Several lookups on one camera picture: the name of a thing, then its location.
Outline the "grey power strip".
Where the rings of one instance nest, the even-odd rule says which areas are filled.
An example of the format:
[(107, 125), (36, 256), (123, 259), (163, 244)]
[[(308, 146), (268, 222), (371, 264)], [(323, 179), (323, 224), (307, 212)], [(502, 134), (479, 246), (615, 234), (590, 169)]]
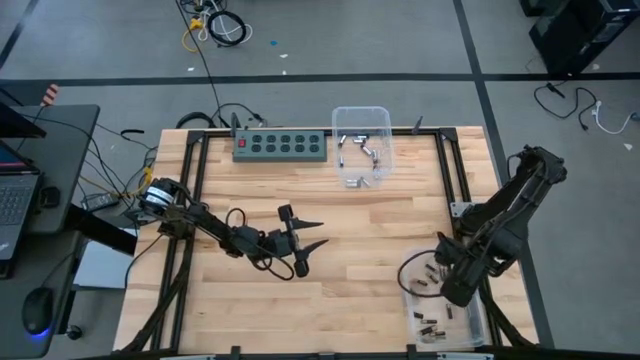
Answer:
[(327, 161), (325, 134), (319, 130), (238, 130), (233, 146), (237, 163)]

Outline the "white box under table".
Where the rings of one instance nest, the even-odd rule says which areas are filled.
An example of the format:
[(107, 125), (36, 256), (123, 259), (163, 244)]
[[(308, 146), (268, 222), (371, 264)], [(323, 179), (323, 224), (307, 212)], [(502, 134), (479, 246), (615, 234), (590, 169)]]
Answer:
[(96, 241), (87, 243), (74, 284), (81, 287), (125, 288), (125, 275), (133, 256)]

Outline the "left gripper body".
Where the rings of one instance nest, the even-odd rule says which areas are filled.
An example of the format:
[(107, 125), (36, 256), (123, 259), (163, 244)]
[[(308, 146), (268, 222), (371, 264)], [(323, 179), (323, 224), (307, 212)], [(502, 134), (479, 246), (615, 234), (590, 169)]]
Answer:
[(293, 255), (297, 261), (300, 261), (302, 255), (296, 231), (302, 228), (302, 222), (294, 215), (290, 205), (280, 206), (278, 215), (285, 229), (276, 229), (266, 235), (261, 243), (261, 257), (268, 259)]

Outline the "black table frame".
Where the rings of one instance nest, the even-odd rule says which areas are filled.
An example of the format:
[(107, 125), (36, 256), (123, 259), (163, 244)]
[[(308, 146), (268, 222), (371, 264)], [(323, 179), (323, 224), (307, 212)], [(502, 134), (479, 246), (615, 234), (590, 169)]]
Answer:
[(207, 149), (186, 159), (187, 139), (184, 130), (162, 133), (157, 176), (176, 178), (204, 160), (202, 196), (215, 215), (272, 230), (278, 207), (290, 204), (309, 223), (302, 242), (319, 248), (308, 276), (286, 282), (198, 233), (186, 298), (165, 315), (163, 345), (178, 336), (182, 355), (222, 356), (233, 347), (245, 357), (406, 354), (414, 338), (398, 267), (451, 229), (432, 134), (396, 136), (394, 172), (370, 189), (342, 186), (331, 162), (236, 164), (230, 136), (219, 129)]

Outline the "black side desk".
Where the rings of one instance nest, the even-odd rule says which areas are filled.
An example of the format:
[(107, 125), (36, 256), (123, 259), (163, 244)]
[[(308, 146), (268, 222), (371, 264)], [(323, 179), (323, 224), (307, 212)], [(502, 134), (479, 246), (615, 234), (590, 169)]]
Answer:
[(46, 132), (40, 139), (9, 139), (8, 145), (43, 172), (42, 186), (60, 191), (55, 208), (37, 207), (27, 221), (29, 235), (79, 230), (88, 235), (104, 221), (72, 203), (100, 107), (97, 105), (25, 106), (12, 108)]

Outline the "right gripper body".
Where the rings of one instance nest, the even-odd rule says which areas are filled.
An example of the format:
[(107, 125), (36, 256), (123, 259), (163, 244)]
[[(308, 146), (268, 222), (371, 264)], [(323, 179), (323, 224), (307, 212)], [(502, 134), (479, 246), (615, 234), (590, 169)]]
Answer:
[(448, 275), (454, 281), (478, 281), (481, 278), (481, 262), (461, 242), (438, 233), (435, 260), (450, 268)]

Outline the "clear plastic bin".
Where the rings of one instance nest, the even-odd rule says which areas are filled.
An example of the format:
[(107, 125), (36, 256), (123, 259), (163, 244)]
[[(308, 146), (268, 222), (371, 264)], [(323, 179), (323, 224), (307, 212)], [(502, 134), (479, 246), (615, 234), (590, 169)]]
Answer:
[[(347, 135), (344, 145), (338, 143), (342, 135)], [(356, 135), (367, 135), (363, 144), (353, 142)], [(364, 177), (372, 188), (381, 184), (395, 170), (395, 152), (389, 112), (380, 106), (342, 106), (332, 112), (331, 144), (337, 175), (346, 187), (348, 179)], [(361, 149), (366, 146), (379, 156), (379, 171), (373, 170), (372, 155), (367, 156)], [(340, 156), (344, 157), (344, 167), (339, 166)]]
[[(437, 272), (432, 272), (425, 264), (433, 266)], [(465, 307), (459, 307), (450, 303), (440, 292), (445, 280), (441, 280), (440, 267), (449, 268), (438, 264), (435, 260), (435, 251), (431, 248), (416, 247), (408, 250), (401, 262), (397, 273), (404, 307), (407, 316), (408, 336), (412, 344), (418, 350), (426, 352), (469, 350), (485, 343), (485, 315), (482, 304), (477, 295)], [(439, 283), (432, 282), (427, 275), (434, 275)], [(424, 280), (429, 285), (422, 286), (416, 281)], [(453, 311), (453, 319), (448, 319), (446, 304), (450, 304)], [(435, 319), (435, 325), (423, 325), (421, 319), (414, 318), (413, 313), (424, 315), (423, 319)], [(435, 326), (435, 331), (445, 331), (446, 337), (432, 337), (431, 334), (421, 335), (420, 330), (425, 327)]]

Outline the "black computer tower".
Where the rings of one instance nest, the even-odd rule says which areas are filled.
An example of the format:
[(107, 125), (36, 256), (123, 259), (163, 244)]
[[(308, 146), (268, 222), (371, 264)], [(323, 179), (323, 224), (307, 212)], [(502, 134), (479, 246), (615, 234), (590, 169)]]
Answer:
[(640, 0), (561, 0), (529, 37), (548, 73), (576, 75), (638, 18)]

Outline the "small black desk device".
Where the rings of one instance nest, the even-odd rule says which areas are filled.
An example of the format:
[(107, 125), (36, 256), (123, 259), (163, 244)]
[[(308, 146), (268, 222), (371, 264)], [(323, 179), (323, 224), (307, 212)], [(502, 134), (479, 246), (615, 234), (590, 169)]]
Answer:
[(61, 200), (60, 190), (55, 186), (44, 187), (39, 193), (39, 207), (44, 209), (56, 208)]

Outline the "black power adapter brick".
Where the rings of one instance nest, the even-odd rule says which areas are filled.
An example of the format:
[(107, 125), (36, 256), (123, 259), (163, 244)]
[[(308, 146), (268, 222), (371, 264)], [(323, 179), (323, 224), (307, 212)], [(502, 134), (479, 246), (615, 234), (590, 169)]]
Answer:
[(89, 212), (110, 208), (118, 205), (119, 203), (120, 198), (117, 195), (110, 193), (90, 195), (81, 201), (83, 208)]

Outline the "black computer mouse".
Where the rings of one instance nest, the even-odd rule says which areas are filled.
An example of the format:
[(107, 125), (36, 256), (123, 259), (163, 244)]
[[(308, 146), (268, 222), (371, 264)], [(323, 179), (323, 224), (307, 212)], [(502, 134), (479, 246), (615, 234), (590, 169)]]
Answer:
[(22, 323), (31, 336), (47, 331), (53, 319), (53, 290), (38, 287), (27, 294), (22, 306)]

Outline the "black tilted screen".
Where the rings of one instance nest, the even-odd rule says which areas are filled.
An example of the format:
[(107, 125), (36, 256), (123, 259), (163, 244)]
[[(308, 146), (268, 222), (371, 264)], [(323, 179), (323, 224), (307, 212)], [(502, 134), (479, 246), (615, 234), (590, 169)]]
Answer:
[(44, 138), (46, 131), (0, 102), (0, 138)]

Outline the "laptop computer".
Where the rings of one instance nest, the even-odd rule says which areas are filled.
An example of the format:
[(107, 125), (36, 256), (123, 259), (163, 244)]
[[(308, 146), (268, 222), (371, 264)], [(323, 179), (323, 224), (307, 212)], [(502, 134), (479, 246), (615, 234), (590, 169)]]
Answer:
[(0, 140), (0, 261), (10, 261), (28, 222), (41, 174)]

